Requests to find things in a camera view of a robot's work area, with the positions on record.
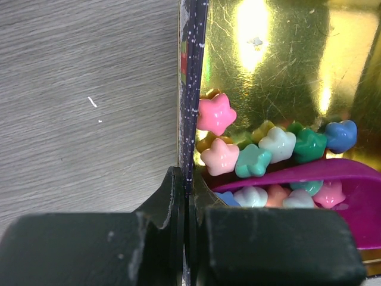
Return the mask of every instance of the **white bead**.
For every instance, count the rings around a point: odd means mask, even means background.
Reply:
[[[291,192],[288,198],[283,200],[283,207],[298,209],[315,208],[314,201],[310,194],[304,189],[296,189]]]
[[[246,186],[234,193],[234,199],[241,207],[264,207],[267,203],[267,192],[257,186]]]
[[[262,138],[258,146],[272,153],[271,164],[291,158],[296,144],[296,136],[291,132],[285,132],[279,127],[273,127]]]

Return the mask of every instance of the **tabletop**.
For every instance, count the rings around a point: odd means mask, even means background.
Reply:
[[[128,212],[159,187],[176,164],[177,9],[1,1],[0,235],[26,213]]]

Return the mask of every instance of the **wood grain surface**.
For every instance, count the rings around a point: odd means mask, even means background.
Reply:
[[[131,211],[156,190],[176,164],[177,7],[0,0],[0,235],[19,215]]]

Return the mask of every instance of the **black speckled edge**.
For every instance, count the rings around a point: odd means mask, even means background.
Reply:
[[[179,166],[187,194],[192,190],[193,152],[195,149],[198,101],[204,56],[208,0],[181,0],[180,22],[188,19],[179,33],[179,41],[188,43],[186,83],[181,81],[179,67]]]

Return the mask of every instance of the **gold tray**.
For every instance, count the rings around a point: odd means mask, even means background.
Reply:
[[[327,117],[351,119],[356,146],[327,157],[380,171],[379,26],[374,0],[210,0],[201,97],[212,88],[228,95],[238,114],[228,136],[264,120],[318,128]],[[206,135],[198,130],[196,140]],[[194,159],[204,165],[199,152]],[[381,252],[363,256],[369,275],[381,272]]]

